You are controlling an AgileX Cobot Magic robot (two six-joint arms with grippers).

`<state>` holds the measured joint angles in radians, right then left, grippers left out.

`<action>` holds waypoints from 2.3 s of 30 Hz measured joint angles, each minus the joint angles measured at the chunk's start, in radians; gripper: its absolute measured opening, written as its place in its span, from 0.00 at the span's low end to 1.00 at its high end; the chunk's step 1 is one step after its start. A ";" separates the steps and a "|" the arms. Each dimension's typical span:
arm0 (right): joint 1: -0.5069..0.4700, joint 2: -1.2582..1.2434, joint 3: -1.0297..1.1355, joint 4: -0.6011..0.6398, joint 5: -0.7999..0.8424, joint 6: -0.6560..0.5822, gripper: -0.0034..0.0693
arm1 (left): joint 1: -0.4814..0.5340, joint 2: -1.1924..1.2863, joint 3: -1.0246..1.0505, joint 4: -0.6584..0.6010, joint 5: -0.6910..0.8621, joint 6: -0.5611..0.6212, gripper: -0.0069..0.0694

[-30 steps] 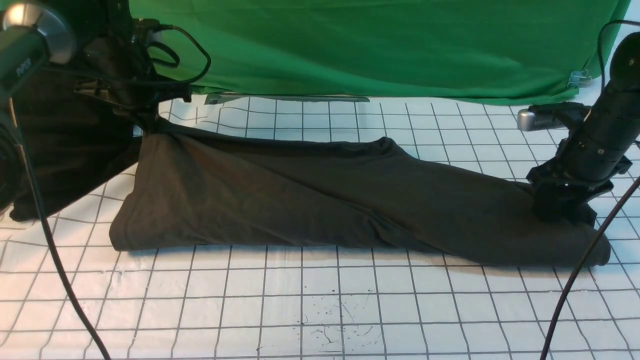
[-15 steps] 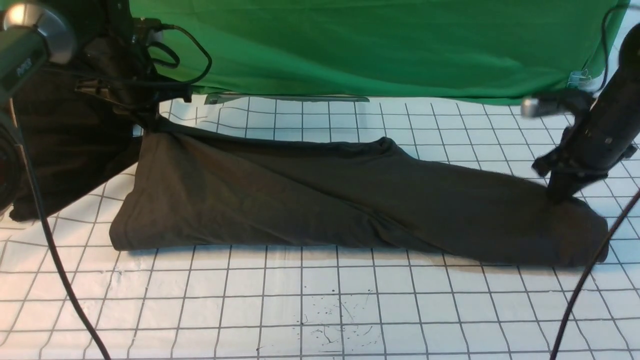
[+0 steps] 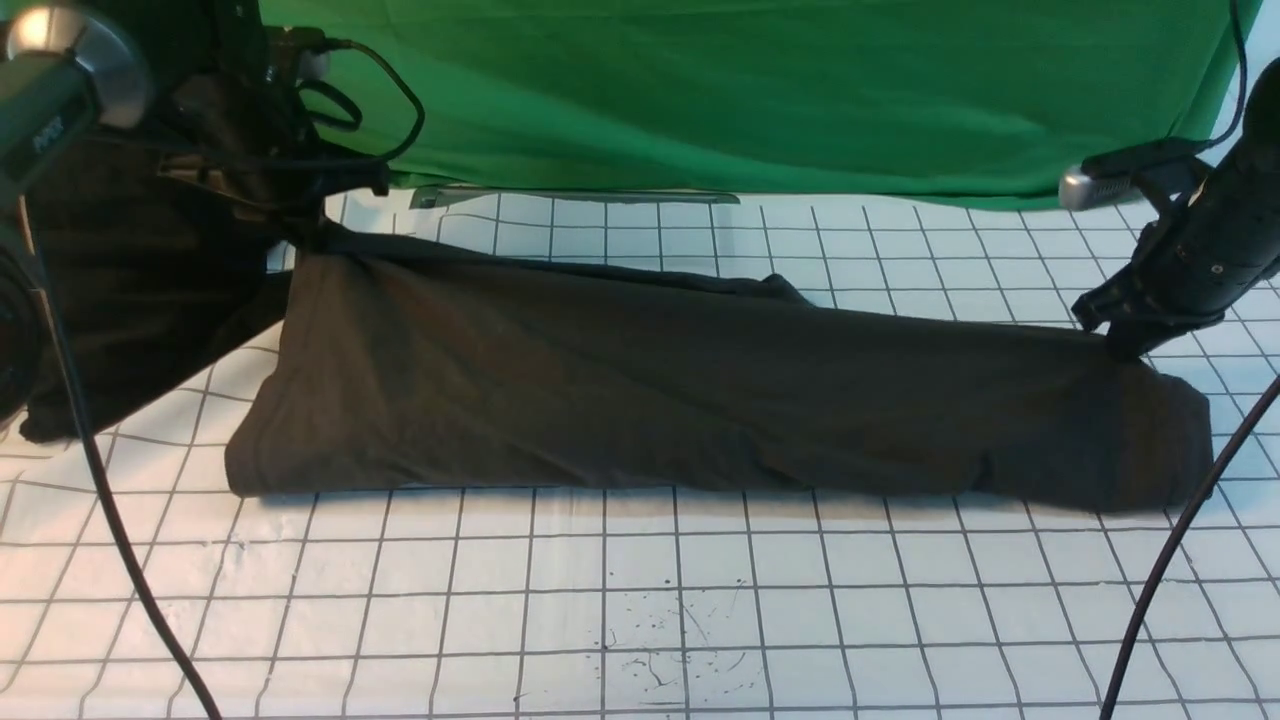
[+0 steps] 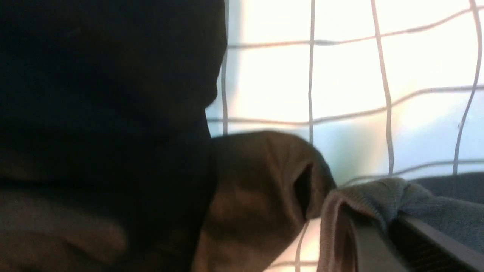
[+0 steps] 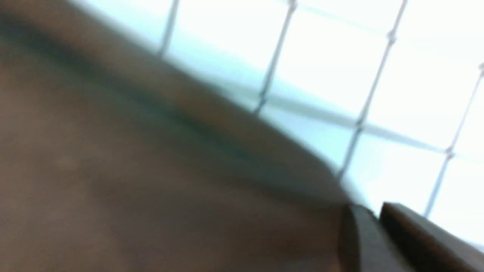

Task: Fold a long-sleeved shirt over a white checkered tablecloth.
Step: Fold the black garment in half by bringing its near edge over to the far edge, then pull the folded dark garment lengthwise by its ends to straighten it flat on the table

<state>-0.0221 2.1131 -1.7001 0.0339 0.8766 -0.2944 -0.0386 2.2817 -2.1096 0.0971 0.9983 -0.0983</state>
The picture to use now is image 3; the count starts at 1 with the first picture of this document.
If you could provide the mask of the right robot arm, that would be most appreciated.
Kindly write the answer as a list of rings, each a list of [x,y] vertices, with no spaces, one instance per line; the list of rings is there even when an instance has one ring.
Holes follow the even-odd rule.
[[[1084,331],[1133,360],[1193,331],[1277,273],[1279,69],[1270,63],[1242,110],[1243,131],[1221,161],[1202,142],[1170,137],[1087,158],[1059,183],[1071,211],[1143,196],[1156,218],[1129,263],[1073,304]]]

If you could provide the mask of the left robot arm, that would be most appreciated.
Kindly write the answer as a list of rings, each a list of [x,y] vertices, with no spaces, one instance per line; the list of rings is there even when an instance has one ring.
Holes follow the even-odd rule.
[[[256,1],[32,1],[3,22],[3,413],[37,443],[118,423],[284,314],[283,242],[385,195],[397,146],[312,64],[355,42]]]

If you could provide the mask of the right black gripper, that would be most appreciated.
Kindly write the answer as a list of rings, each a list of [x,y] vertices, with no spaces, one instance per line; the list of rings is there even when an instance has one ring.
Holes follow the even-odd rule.
[[[1129,263],[1071,306],[1085,331],[1108,324],[1105,347],[1120,363],[1221,322],[1277,272],[1277,151],[1229,151],[1156,213]]]

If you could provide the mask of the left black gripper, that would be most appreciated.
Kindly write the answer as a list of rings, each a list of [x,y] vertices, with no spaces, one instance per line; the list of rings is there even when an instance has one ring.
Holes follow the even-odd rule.
[[[250,87],[201,74],[160,104],[160,126],[183,142],[160,168],[229,205],[239,220],[291,231],[298,252],[340,254],[351,232],[324,217],[326,200],[356,190],[385,197],[390,169],[319,132],[349,132],[362,122],[355,101],[323,79]]]

